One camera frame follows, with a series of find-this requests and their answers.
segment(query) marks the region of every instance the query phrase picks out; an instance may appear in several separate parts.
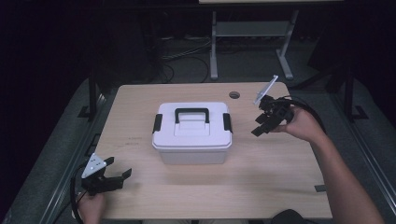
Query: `black cable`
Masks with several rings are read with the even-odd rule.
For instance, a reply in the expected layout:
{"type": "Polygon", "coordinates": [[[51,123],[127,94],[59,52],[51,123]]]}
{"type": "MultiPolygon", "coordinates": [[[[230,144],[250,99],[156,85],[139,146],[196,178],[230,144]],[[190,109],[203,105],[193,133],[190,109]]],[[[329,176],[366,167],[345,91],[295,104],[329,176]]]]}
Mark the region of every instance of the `black cable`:
{"type": "Polygon", "coordinates": [[[207,49],[210,49],[210,40],[208,40],[204,45],[196,47],[194,49],[189,49],[187,51],[177,53],[174,55],[162,56],[162,59],[166,60],[166,61],[173,61],[174,59],[179,59],[179,58],[182,58],[184,56],[191,55],[194,53],[202,53],[203,50],[207,50],[207,49]]]}
{"type": "MultiPolygon", "coordinates": [[[[76,178],[76,174],[77,174],[77,172],[81,169],[81,168],[83,168],[83,167],[85,167],[85,163],[84,164],[81,164],[78,168],[77,168],[77,170],[75,171],[75,173],[74,173],[74,175],[73,175],[73,177],[74,178],[76,178]]],[[[81,201],[81,199],[82,199],[82,197],[84,197],[84,195],[87,193],[87,191],[84,191],[84,193],[82,193],[82,196],[78,199],[78,201],[77,201],[77,204],[79,203],[79,201],[81,201]]],[[[71,198],[71,201],[69,201],[62,209],[61,209],[61,211],[59,211],[59,213],[58,213],[58,215],[56,216],[56,218],[52,221],[52,224],[55,224],[57,221],[58,221],[58,219],[61,217],[61,215],[62,215],[62,213],[64,212],[64,210],[71,204],[71,202],[72,202],[72,200],[74,200],[74,197],[73,197],[73,199],[71,198]]]]}
{"type": "Polygon", "coordinates": [[[78,173],[78,171],[81,168],[84,168],[87,165],[87,162],[84,162],[83,164],[81,164],[76,171],[73,173],[72,177],[70,178],[70,203],[72,205],[72,211],[73,214],[75,215],[75,219],[78,222],[78,224],[83,224],[83,221],[81,219],[81,217],[79,216],[78,213],[78,203],[76,202],[76,192],[75,192],[75,187],[76,187],[76,175],[78,173]]]}
{"type": "Polygon", "coordinates": [[[284,99],[284,98],[279,98],[277,100],[274,101],[270,101],[269,104],[276,104],[276,105],[283,105],[283,104],[290,104],[290,105],[297,105],[300,108],[306,110],[308,113],[310,113],[314,119],[318,122],[318,124],[320,125],[320,128],[323,130],[323,132],[326,133],[326,129],[324,127],[324,124],[319,116],[319,114],[309,105],[306,105],[304,103],[295,101],[295,100],[289,100],[289,99],[284,99]]]}
{"type": "Polygon", "coordinates": [[[158,76],[160,77],[162,84],[165,84],[167,82],[168,76],[163,71],[163,67],[158,69],[158,76]]]}
{"type": "Polygon", "coordinates": [[[298,96],[287,95],[287,96],[282,96],[280,98],[286,98],[286,97],[290,97],[291,100],[297,99],[297,100],[301,101],[302,103],[304,103],[305,105],[309,105],[305,100],[303,100],[303,98],[298,97],[298,96]]]}
{"type": "Polygon", "coordinates": [[[163,67],[169,68],[169,69],[171,70],[171,72],[172,72],[171,77],[168,78],[168,76],[165,74],[165,72],[164,72],[163,69],[162,69],[162,73],[163,73],[163,75],[166,77],[165,82],[163,82],[163,84],[171,83],[171,82],[172,82],[172,79],[173,79],[174,76],[175,76],[175,70],[174,70],[173,67],[172,67],[171,65],[169,65],[169,64],[164,64],[163,67]]]}
{"type": "MultiPolygon", "coordinates": [[[[206,74],[205,74],[205,77],[200,81],[200,83],[204,83],[206,81],[206,79],[209,77],[209,71],[210,71],[209,70],[209,65],[207,65],[207,63],[204,60],[200,59],[200,58],[189,56],[189,57],[178,57],[178,58],[171,59],[171,60],[166,60],[166,61],[171,62],[171,61],[180,60],[180,59],[194,59],[194,60],[198,60],[198,61],[202,62],[205,65],[206,74]]],[[[171,68],[172,71],[175,73],[175,71],[172,68],[172,66],[170,66],[168,64],[167,64],[167,66],[169,66],[169,68],[171,68]]]]}

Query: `human arm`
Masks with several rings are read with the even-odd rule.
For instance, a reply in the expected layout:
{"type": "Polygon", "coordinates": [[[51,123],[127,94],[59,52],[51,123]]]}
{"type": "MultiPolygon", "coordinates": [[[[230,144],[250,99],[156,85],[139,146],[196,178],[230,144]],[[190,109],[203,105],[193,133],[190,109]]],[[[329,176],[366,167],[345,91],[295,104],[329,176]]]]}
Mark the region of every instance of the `human arm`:
{"type": "Polygon", "coordinates": [[[84,194],[78,202],[78,211],[84,224],[99,224],[105,207],[106,198],[103,193],[94,196],[84,194]]]}
{"type": "Polygon", "coordinates": [[[289,133],[311,144],[318,158],[335,223],[384,223],[373,201],[314,117],[299,107],[292,110],[291,123],[279,125],[273,132],[289,133]]]}

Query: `table top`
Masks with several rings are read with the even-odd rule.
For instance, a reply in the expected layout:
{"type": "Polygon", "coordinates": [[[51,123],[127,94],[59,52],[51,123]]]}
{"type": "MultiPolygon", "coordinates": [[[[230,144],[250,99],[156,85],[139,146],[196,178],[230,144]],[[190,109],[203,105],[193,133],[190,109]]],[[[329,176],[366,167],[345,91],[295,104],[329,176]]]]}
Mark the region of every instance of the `table top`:
{"type": "Polygon", "coordinates": [[[201,4],[217,3],[309,3],[309,2],[342,2],[344,0],[199,0],[201,4]]]}
{"type": "MultiPolygon", "coordinates": [[[[132,168],[123,189],[107,192],[104,218],[268,218],[294,209],[303,217],[331,217],[323,178],[308,143],[286,133],[260,137],[251,131],[261,111],[253,104],[266,83],[128,85],[120,87],[96,148],[115,157],[105,176],[132,168]],[[238,99],[229,96],[240,94],[238,99]],[[166,165],[151,144],[162,103],[224,102],[233,144],[223,164],[166,165]]],[[[269,95],[289,95],[275,83],[269,95]]]]}

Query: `human hand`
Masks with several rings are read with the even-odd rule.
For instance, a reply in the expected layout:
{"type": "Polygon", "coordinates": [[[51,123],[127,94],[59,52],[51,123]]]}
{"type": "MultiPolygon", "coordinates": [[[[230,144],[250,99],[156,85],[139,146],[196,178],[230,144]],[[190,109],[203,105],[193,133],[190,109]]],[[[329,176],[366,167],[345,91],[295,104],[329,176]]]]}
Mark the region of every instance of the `human hand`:
{"type": "Polygon", "coordinates": [[[103,193],[98,193],[95,196],[84,194],[78,202],[78,211],[84,224],[100,223],[105,207],[106,198],[103,193]]]}
{"type": "Polygon", "coordinates": [[[289,133],[310,143],[316,143],[320,138],[327,137],[309,112],[298,106],[293,106],[291,110],[294,113],[293,120],[286,125],[278,125],[272,133],[289,133]]]}

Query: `black handle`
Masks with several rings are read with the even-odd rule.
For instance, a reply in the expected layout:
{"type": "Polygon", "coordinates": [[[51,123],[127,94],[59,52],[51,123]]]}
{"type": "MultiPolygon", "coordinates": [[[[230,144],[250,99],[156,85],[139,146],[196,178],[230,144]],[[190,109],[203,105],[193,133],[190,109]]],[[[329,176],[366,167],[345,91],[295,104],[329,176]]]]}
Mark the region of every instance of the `black handle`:
{"type": "Polygon", "coordinates": [[[177,108],[175,110],[176,123],[180,123],[178,120],[178,114],[180,113],[205,113],[205,123],[209,123],[209,110],[207,108],[177,108]]]}

